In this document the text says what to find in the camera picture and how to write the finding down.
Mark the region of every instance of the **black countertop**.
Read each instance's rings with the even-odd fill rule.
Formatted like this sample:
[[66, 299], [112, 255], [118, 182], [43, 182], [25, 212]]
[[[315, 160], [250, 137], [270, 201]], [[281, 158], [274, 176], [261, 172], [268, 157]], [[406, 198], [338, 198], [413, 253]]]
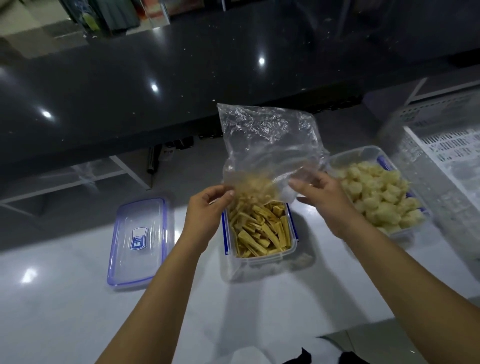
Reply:
[[407, 57], [429, 40], [397, 24], [404, 2], [347, 18], [341, 32], [339, 2], [318, 3], [265, 0], [0, 69], [0, 177], [207, 133], [217, 102], [312, 110], [448, 71], [446, 55], [478, 46], [452, 40]]

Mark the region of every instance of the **plastic bag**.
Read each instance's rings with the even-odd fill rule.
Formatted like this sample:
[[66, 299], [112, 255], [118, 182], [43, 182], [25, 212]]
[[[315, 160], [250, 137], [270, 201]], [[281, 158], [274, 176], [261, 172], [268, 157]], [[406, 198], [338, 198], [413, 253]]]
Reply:
[[270, 200], [291, 203], [297, 194], [288, 186], [288, 180], [295, 177], [310, 183], [311, 171], [326, 164], [329, 153], [313, 115], [280, 108], [217, 107], [228, 151], [224, 183], [237, 190], [253, 188], [253, 193]]

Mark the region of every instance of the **forearm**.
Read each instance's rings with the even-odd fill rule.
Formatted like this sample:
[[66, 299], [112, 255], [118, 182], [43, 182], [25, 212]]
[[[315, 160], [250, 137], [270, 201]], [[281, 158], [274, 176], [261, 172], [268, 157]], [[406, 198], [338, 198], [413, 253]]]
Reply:
[[480, 310], [364, 219], [347, 242], [400, 324], [430, 363], [479, 363]]
[[103, 363], [170, 363], [201, 251], [181, 236], [104, 350]]

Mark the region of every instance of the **container lid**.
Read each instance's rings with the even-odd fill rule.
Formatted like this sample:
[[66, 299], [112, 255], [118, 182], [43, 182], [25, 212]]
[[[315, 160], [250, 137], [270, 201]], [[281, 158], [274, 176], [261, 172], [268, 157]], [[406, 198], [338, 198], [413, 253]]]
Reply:
[[144, 284], [155, 275], [168, 254], [167, 208], [163, 198], [119, 207], [108, 265], [110, 286]]

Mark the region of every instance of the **person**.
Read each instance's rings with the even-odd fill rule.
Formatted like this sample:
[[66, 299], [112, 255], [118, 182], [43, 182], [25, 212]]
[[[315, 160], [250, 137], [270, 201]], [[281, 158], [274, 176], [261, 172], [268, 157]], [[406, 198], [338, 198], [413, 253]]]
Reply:
[[[429, 363], [480, 363], [480, 309], [371, 225], [336, 179], [324, 172], [315, 177], [313, 184], [289, 184], [348, 244], [423, 357]], [[97, 364], [171, 363], [198, 259], [233, 197], [233, 190], [219, 185], [190, 199], [175, 247]]]

